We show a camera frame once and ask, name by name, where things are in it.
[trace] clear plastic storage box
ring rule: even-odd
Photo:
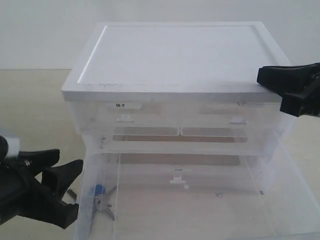
[[[319,239],[269,65],[290,62],[260,22],[99,24],[62,87],[87,148],[74,239]]]

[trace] white wall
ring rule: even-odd
[[[319,9],[319,0],[0,0],[0,69],[70,69],[103,21],[262,21],[293,64],[319,62]]]

